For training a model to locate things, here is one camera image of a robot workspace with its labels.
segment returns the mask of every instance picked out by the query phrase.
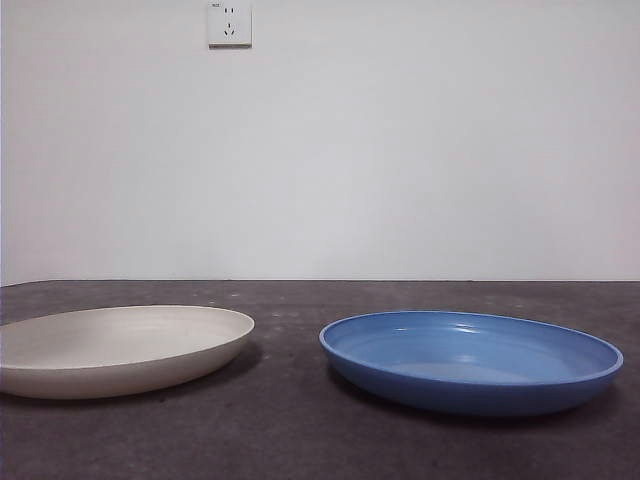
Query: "electrical outlet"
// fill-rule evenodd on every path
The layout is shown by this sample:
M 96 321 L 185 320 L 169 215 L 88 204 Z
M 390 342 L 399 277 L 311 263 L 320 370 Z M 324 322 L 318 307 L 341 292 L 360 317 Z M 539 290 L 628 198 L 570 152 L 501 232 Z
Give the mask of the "electrical outlet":
M 209 48 L 251 47 L 250 0 L 213 0 L 207 10 Z

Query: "shallow dish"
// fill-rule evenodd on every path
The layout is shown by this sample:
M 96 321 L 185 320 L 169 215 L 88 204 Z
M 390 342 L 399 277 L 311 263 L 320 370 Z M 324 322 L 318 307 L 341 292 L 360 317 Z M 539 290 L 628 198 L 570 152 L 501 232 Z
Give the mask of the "shallow dish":
M 0 391 L 52 399 L 140 393 L 216 370 L 253 320 L 218 308 L 154 305 L 32 318 L 0 327 Z
M 528 416 L 580 405 L 622 366 L 613 345 L 576 330 L 495 315 L 388 312 L 327 325 L 332 366 L 375 395 L 418 408 Z

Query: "blue plate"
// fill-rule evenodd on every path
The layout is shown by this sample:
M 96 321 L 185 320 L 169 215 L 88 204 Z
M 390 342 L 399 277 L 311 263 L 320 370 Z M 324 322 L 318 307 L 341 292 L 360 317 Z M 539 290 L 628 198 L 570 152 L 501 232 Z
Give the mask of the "blue plate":
M 528 416 L 602 392 L 622 353 L 568 328 L 456 312 L 372 313 L 320 332 L 332 366 L 357 386 L 418 408 Z

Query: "white wall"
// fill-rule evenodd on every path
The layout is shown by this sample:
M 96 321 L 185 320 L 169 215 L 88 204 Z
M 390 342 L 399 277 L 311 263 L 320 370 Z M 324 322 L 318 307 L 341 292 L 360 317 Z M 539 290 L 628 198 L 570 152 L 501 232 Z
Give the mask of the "white wall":
M 3 281 L 640 279 L 640 2 L 4 0 Z

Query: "white plate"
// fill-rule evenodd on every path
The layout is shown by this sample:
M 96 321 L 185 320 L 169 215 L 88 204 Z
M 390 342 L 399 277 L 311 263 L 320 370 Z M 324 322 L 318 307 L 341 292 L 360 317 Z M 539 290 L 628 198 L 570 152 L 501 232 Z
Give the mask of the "white plate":
M 103 308 L 0 327 L 0 391 L 36 398 L 99 398 L 155 390 L 220 368 L 253 320 L 219 308 Z

